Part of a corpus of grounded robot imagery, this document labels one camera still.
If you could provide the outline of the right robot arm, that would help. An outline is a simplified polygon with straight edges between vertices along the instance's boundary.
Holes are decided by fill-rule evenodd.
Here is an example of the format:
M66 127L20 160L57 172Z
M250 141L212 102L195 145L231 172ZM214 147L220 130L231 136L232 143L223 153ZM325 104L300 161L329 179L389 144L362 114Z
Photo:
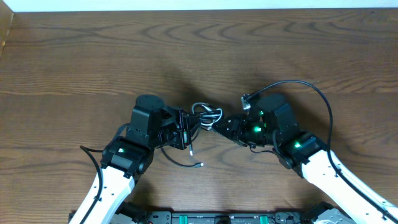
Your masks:
M397 223L397 207L357 178L316 135L300 129L283 95L242 98L246 113L213 125L241 146L272 146L286 168L327 194L356 223Z

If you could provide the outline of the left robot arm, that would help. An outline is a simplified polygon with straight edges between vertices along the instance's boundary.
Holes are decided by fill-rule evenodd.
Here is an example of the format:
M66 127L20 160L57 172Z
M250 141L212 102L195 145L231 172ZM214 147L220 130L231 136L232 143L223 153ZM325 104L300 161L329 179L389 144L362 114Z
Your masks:
M155 150L186 149L199 125L198 114L168 106L155 95L137 97L130 122L118 129L95 164L95 180L71 223L109 223L152 163Z

